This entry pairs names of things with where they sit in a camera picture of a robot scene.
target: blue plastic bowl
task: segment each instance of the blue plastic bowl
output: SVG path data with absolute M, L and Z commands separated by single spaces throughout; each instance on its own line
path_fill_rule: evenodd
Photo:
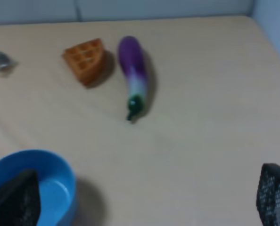
M 44 150 L 25 150 L 0 159 L 0 185 L 24 169 L 39 177 L 41 215 L 37 226 L 69 226 L 77 209 L 76 179 L 68 163 Z

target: toy eggplant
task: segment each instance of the toy eggplant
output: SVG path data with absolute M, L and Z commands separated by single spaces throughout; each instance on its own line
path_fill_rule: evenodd
M 148 76 L 143 52 L 138 40 L 132 36 L 122 38 L 118 58 L 128 85 L 127 120 L 132 121 L 145 108 L 148 92 Z

